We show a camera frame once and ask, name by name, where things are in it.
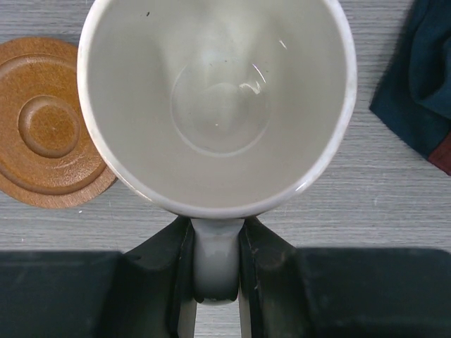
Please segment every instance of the gray wooden table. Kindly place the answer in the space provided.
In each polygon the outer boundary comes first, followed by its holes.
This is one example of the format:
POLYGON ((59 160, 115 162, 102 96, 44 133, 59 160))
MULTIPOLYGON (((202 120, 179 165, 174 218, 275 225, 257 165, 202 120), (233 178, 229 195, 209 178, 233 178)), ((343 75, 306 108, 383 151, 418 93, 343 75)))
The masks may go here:
MULTIPOLYGON (((349 130, 322 178, 261 219, 296 246, 451 250, 451 179, 368 110, 412 0, 341 2, 359 62, 359 96, 349 130)), ((0 43, 39 35, 77 44, 91 4, 92 0, 0 0, 0 43)), ((26 206, 0 193, 0 249, 127 251, 174 218, 120 182, 88 204, 60 211, 26 206)), ((236 303, 199 307, 196 337, 211 336, 240 336, 236 303)))

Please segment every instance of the round wooden lid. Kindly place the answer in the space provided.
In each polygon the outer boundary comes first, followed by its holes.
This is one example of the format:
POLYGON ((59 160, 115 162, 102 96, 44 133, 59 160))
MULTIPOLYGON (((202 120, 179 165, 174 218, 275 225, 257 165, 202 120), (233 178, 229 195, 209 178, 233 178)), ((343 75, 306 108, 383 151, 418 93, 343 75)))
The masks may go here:
POLYGON ((33 206, 66 208, 116 179, 86 129, 77 48, 42 37, 0 45, 0 189, 33 206))

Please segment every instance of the cloth fold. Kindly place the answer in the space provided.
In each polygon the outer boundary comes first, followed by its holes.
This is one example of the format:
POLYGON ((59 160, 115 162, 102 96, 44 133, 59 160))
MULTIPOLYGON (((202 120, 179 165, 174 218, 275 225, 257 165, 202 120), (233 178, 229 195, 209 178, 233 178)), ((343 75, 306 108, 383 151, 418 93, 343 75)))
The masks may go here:
POLYGON ((451 175, 451 0, 416 0, 370 109, 451 175))

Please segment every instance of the dark teal cloth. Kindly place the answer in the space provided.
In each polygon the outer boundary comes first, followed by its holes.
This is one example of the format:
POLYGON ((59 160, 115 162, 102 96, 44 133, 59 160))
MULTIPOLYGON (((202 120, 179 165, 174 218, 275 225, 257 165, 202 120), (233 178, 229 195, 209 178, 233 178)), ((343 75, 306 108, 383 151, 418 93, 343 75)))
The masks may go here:
POLYGON ((451 132, 451 0, 415 2, 370 109, 425 158, 451 132))

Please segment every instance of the white ceramic cup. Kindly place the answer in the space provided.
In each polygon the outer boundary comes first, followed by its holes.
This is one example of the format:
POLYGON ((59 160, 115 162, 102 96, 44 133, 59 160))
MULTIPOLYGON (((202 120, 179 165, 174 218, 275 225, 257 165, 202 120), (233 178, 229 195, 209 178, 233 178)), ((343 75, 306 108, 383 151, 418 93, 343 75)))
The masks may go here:
POLYGON ((198 297, 227 299, 242 219, 326 169, 354 108, 357 63, 338 0, 96 0, 78 90, 114 173, 192 219, 198 297))

